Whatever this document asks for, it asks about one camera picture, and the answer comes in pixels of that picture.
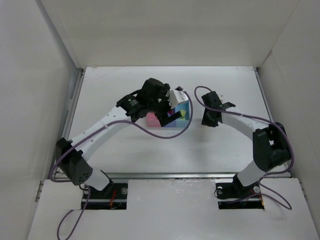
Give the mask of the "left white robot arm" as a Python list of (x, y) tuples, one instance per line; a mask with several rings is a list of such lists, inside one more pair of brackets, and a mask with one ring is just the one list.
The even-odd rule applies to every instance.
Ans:
[(60, 168), (73, 185), (86, 185), (106, 195), (113, 182), (102, 170), (90, 166), (93, 154), (119, 131), (148, 113), (155, 114), (162, 127), (177, 120), (182, 114), (170, 115), (169, 112), (188, 100), (181, 87), (171, 89), (169, 84), (149, 78), (141, 89), (117, 101), (111, 111), (92, 127), (74, 139), (59, 139), (56, 143), (58, 159), (54, 167)]

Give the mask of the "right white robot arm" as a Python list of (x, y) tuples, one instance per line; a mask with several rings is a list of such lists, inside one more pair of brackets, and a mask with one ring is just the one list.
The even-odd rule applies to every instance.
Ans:
[(232, 180), (227, 189), (240, 194), (252, 187), (268, 172), (292, 159), (285, 129), (280, 123), (244, 114), (235, 104), (223, 103), (215, 91), (202, 97), (205, 110), (201, 124), (230, 126), (252, 141), (253, 160)]

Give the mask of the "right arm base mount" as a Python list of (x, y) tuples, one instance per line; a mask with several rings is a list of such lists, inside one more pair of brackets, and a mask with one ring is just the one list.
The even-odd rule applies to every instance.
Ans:
[(215, 182), (214, 196), (218, 199), (217, 205), (220, 210), (264, 210), (260, 193), (258, 182), (242, 186), (235, 177), (229, 182)]

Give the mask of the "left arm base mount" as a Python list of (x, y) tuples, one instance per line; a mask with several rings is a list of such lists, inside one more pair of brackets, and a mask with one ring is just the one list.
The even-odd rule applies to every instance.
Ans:
[(98, 191), (94, 187), (80, 187), (82, 200), (80, 208), (85, 210), (126, 210), (129, 191), (128, 181), (115, 180), (107, 190)]

